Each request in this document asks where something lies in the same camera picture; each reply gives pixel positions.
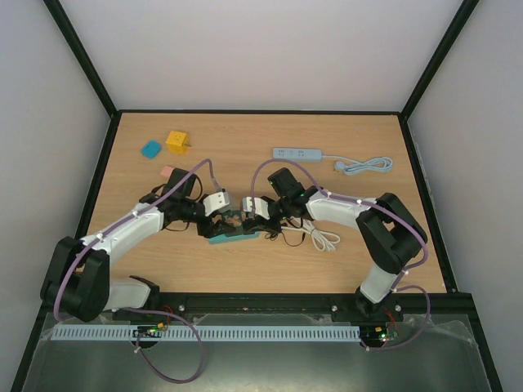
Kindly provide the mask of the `blue plug adapter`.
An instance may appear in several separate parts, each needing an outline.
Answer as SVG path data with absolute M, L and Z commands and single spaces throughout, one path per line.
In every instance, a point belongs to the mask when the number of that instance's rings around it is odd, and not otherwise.
M 155 140 L 149 140 L 141 148 L 141 155 L 148 159 L 155 158 L 162 150 L 162 145 Z

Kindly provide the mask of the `light blue power strip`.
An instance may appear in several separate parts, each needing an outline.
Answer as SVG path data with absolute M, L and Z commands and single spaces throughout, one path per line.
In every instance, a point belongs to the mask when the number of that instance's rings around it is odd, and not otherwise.
M 323 154 L 320 149 L 274 147 L 273 158 L 287 159 L 297 163 L 319 163 Z

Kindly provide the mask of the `yellow cube socket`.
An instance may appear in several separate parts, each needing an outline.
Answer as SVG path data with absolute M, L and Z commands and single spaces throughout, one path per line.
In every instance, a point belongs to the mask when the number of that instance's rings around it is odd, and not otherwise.
M 184 131 L 170 131 L 166 139 L 169 153 L 185 155 L 190 147 L 190 137 Z

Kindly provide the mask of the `pink charger plug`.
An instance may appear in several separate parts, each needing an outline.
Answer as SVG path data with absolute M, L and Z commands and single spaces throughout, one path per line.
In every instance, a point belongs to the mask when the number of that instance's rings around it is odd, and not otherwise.
M 173 167 L 166 165 L 162 168 L 160 175 L 162 178 L 168 180 L 173 171 L 174 171 Z

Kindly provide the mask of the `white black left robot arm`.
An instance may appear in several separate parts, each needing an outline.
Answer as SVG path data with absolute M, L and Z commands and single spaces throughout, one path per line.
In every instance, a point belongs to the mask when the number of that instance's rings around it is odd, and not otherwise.
M 144 307 L 157 287 L 137 276 L 113 279 L 111 269 L 141 241 L 175 221 L 195 224 L 204 238 L 224 234 L 226 225 L 213 218 L 229 206 L 230 196 L 217 186 L 213 194 L 192 198 L 200 182 L 196 174 L 176 168 L 166 183 L 154 187 L 113 224 L 82 238 L 62 238 L 42 283 L 42 301 L 52 305 L 55 314 L 65 312 L 83 322 L 104 311 Z

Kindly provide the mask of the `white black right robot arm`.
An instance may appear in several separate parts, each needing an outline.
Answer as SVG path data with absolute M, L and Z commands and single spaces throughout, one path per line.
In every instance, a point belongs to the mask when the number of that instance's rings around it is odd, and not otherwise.
M 278 198 L 256 198 L 253 194 L 243 198 L 242 210 L 247 217 L 244 230 L 277 234 L 283 221 L 290 218 L 327 221 L 359 230 L 373 261 L 355 292 L 355 307 L 364 319 L 375 319 L 385 310 L 386 298 L 419 252 L 423 253 L 421 263 L 428 257 L 425 231 L 395 194 L 356 198 L 332 193 L 316 182 L 306 189 L 286 167 L 274 172 L 268 181 Z

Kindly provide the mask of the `dark green plug adapter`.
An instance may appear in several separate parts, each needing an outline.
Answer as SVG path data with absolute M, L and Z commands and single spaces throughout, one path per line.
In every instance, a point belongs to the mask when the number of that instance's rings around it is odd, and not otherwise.
M 243 233 L 243 217 L 240 210 L 229 210 L 224 212 L 221 217 L 225 223 L 234 227 L 235 235 L 240 235 Z

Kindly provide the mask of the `black power adapter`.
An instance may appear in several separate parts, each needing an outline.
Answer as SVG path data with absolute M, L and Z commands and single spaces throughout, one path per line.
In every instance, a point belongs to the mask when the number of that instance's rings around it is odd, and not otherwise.
M 245 220 L 243 222 L 243 230 L 245 234 L 254 234 L 258 231 L 257 222 L 255 220 Z

